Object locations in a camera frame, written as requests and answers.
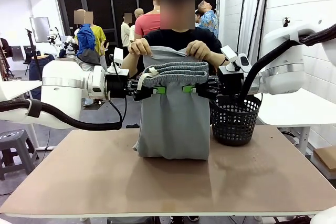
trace blue shirt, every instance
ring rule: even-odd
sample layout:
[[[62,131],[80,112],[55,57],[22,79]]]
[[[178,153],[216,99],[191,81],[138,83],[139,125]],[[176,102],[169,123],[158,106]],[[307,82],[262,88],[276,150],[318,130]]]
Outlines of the blue shirt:
[[[213,10],[208,10],[202,17],[199,28],[207,28],[218,38],[218,19]]]
[[[89,48],[91,50],[94,50],[94,47],[96,45],[96,39],[90,27],[90,24],[83,24],[80,26],[80,29],[77,33],[77,40],[79,50],[76,55],[82,54],[84,49]]]

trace red shirt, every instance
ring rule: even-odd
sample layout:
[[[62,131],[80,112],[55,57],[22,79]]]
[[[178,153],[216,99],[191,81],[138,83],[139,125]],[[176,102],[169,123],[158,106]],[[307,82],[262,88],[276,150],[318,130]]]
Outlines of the red shirt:
[[[142,37],[160,28],[160,14],[145,14],[135,21],[135,33]]]

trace floral shirt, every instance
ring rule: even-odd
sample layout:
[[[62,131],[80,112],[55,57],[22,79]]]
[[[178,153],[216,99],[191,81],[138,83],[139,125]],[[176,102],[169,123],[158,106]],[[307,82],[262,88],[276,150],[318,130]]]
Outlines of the floral shirt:
[[[208,10],[202,17],[199,28],[207,28],[218,38],[218,19],[213,10]]]

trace black cable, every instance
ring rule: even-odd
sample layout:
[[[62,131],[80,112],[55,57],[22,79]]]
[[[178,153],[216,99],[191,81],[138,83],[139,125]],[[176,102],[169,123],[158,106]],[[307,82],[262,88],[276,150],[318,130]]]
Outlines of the black cable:
[[[121,117],[121,113],[120,111],[118,110],[118,108],[113,104],[113,102],[111,100],[109,100],[109,103],[112,105],[112,107],[117,111],[118,115],[119,115],[119,122],[122,122],[122,117]]]
[[[58,34],[58,37],[59,37],[60,41],[62,41],[62,38],[61,38],[61,36],[60,36],[60,34],[59,34],[59,32],[58,32],[57,27],[55,27],[55,29],[56,29],[56,31],[57,31],[57,34]]]
[[[119,130],[121,129],[121,122],[114,122],[114,123],[86,123],[81,122],[76,119],[71,118],[67,114],[63,113],[63,111],[59,110],[58,108],[47,104],[47,103],[41,103],[42,104],[42,111],[53,115],[58,120],[69,124],[72,127],[87,130],[87,131],[109,131],[109,130]],[[28,109],[30,106],[30,102],[28,100],[24,99],[16,99],[16,100],[10,100],[10,101],[4,101],[0,102],[0,112],[15,110],[15,109]]]
[[[112,64],[113,64],[115,73],[116,73],[116,75],[117,75],[117,77],[118,77],[118,80],[119,80],[119,82],[121,82],[121,79],[120,79],[120,77],[119,77],[119,75],[118,75],[118,72],[117,72],[116,63],[113,61]],[[123,121],[124,121],[124,119],[125,119],[126,111],[127,111],[127,98],[125,97],[125,110],[124,110],[124,116],[122,117],[121,123],[123,123]]]
[[[272,61],[274,61],[276,58],[281,56],[284,52],[286,52],[289,48],[292,46],[299,45],[298,42],[294,40],[286,40],[284,43],[282,43],[280,46],[273,49],[271,52],[267,53],[265,56],[263,56],[260,60],[258,60],[249,71],[245,82],[243,84],[243,87],[241,89],[241,92],[238,96],[238,99],[240,101],[244,100],[245,97],[247,97],[248,91],[251,88],[251,85],[253,83],[254,78],[258,75],[259,71],[270,64]]]
[[[122,117],[122,120],[121,120],[122,123],[124,122],[126,111],[127,111],[127,97],[125,97],[125,111],[124,111],[124,116]]]
[[[8,193],[5,193],[5,194],[0,194],[0,196],[7,196],[7,195],[11,195],[13,192],[14,192],[15,190],[13,190],[13,191],[10,191],[10,192],[8,192]]]
[[[238,48],[239,48],[239,38],[240,38],[240,31],[241,31],[241,28],[242,28],[241,24],[242,24],[242,21],[243,21],[244,4],[245,4],[245,0],[243,0],[243,2],[241,4],[239,30],[238,30],[238,42],[237,42],[237,50],[236,50],[236,52],[238,52]]]
[[[257,0],[257,7],[256,7],[256,12],[255,12],[255,14],[254,14],[254,19],[253,19],[253,25],[252,25],[252,31],[251,31],[251,37],[250,37],[250,43],[248,44],[247,59],[250,58],[250,52],[251,52],[251,46],[252,46],[252,39],[253,39],[254,29],[255,29],[256,21],[257,21],[257,14],[258,14],[259,3],[260,3],[260,0]]]
[[[223,60],[223,62],[220,64],[220,66],[222,66],[226,61],[228,61],[228,59],[226,59],[226,57],[225,57],[225,59]]]
[[[324,29],[322,31],[319,31],[317,33],[308,36],[301,35],[299,37],[299,41],[300,43],[310,47],[317,43],[326,42],[335,38],[336,38],[336,24],[332,25],[331,27],[328,27],[327,29]]]
[[[231,217],[231,216],[228,216],[230,219],[231,219],[231,221],[233,221],[235,224],[238,224],[237,222],[235,222],[235,220]]]
[[[260,35],[259,35],[257,60],[259,60],[259,58],[260,58],[260,47],[261,47],[261,39],[263,37],[263,30],[264,30],[264,24],[265,24],[266,7],[267,7],[267,0],[265,0],[264,9],[262,10],[263,11],[263,17],[261,19],[261,28],[260,28]]]
[[[280,131],[283,135],[289,135],[291,137],[295,137],[293,133],[289,132],[289,131]]]
[[[44,154],[43,154],[43,158],[42,158],[41,162],[44,160],[44,157],[46,156],[46,152],[48,151],[48,145],[49,145],[49,141],[50,141],[50,131],[51,131],[51,128],[49,127],[48,142],[47,142],[46,148],[44,149]]]

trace gray stool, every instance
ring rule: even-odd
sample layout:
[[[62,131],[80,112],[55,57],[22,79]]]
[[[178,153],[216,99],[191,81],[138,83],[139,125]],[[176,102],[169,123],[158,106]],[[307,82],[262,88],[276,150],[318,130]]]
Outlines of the gray stool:
[[[16,151],[12,152],[10,148],[15,148]],[[25,130],[14,130],[1,133],[0,152],[2,153],[2,158],[0,158],[0,180],[5,180],[5,173],[21,169],[25,169],[27,175],[29,175],[35,169],[34,161],[39,159]],[[15,156],[20,157],[22,164],[14,164],[13,157]]]

